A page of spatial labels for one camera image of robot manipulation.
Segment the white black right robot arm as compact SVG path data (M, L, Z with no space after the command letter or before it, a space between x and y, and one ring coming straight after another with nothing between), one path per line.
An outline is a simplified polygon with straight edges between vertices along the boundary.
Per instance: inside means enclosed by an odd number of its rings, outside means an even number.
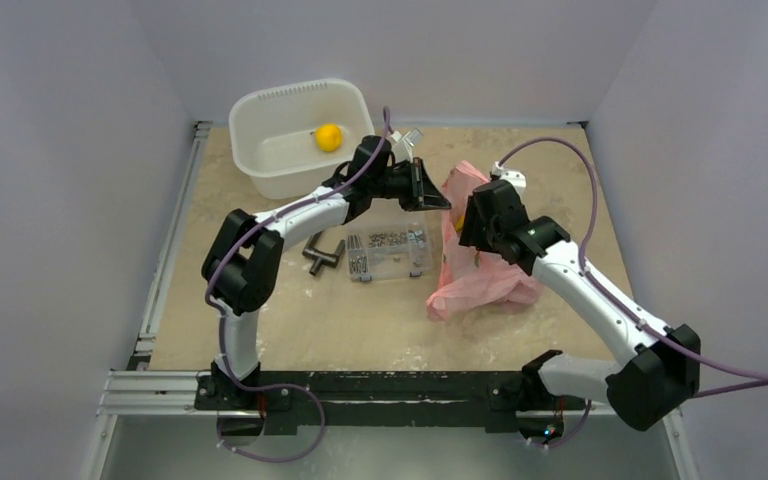
M497 254L557 294L599 336L610 361L549 350L522 368L525 405L562 396L609 405L629 427L645 431L700 388L701 339L647 314L587 264L553 219L530 219L515 188L497 179L473 190L460 244Z

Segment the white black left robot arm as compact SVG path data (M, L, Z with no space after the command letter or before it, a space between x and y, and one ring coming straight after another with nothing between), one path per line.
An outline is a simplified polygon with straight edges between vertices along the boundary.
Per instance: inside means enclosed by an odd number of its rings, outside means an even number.
M210 404L222 410L248 409L266 392L258 383L258 317L275 290L287 249L353 221L375 199L395 200L406 212L450 209L421 158L397 158L399 145L367 135L352 158L312 193L271 211L236 209L226 216L201 267L205 301L219 320L219 351L206 392L196 398L198 409Z

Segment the pink plastic bag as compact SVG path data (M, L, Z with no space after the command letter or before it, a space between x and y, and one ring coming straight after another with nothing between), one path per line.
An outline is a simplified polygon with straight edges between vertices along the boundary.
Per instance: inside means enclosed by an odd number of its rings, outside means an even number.
M489 177L467 161L452 167L441 187L451 203L440 219L441 268L436 290L425 302L426 315L433 321L451 317L490 304L510 309L534 304L543 287L519 267L500 256L459 245L454 223L465 215L472 191Z

